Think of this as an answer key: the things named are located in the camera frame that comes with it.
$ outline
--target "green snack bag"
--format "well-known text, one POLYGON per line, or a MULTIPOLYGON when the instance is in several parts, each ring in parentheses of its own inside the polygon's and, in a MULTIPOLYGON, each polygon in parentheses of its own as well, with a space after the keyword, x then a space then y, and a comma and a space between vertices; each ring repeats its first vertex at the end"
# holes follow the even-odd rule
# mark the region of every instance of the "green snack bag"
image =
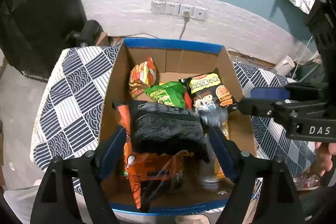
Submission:
POLYGON ((154 85, 144 90, 155 103, 185 108, 182 97, 184 86, 180 82, 170 81, 163 85, 154 85))

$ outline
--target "power socket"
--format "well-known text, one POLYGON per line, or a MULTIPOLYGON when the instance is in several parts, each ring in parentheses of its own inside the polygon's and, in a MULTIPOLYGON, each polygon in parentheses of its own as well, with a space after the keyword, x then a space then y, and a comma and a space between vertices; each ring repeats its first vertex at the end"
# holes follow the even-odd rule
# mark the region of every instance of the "power socket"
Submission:
POLYGON ((192 17, 199 18, 199 19, 205 19, 207 10, 208 9, 205 9, 203 7, 195 6, 192 17))
POLYGON ((180 11, 180 5, 174 2, 166 2, 165 14, 178 16, 180 11))
POLYGON ((166 3, 164 1, 152 1, 152 13, 164 14, 166 10, 166 3))
POLYGON ((181 4, 178 15, 183 16, 184 12, 189 12, 189 15, 192 15, 194 13, 194 6, 188 4, 181 4))

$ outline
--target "blue and white tablecloth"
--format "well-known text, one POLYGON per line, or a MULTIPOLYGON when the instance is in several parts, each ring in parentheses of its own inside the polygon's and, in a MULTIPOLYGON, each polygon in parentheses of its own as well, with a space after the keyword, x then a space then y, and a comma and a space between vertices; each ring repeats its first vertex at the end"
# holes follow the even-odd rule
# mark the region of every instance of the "blue and white tablecloth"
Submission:
MULTIPOLYGON (((104 99, 118 47, 84 47, 62 52, 44 91, 31 138, 31 160, 46 170, 51 159, 80 157, 95 150, 104 99)), ((277 87, 293 80, 269 71, 234 63, 243 93, 255 86, 277 87)), ((284 158, 292 176, 315 160, 313 143, 293 141, 271 118, 252 117, 258 157, 284 158)), ((79 180, 75 190, 82 193, 79 180)))

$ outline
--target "black curtain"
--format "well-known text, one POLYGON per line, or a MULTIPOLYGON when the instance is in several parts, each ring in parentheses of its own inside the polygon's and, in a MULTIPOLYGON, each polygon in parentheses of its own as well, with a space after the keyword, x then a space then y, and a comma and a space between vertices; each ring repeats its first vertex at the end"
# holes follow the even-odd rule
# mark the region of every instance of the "black curtain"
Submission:
POLYGON ((0 47, 19 71, 49 77, 72 31, 86 22, 80 0, 1 0, 0 47))

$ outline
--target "human hand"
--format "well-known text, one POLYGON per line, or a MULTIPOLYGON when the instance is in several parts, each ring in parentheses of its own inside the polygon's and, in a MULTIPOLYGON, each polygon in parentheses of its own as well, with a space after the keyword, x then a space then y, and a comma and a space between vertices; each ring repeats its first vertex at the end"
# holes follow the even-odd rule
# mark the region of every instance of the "human hand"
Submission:
POLYGON ((315 173, 323 176, 325 172, 328 172, 333 167, 331 161, 332 155, 336 155, 336 143, 320 143, 315 144, 316 148, 316 167, 315 173))

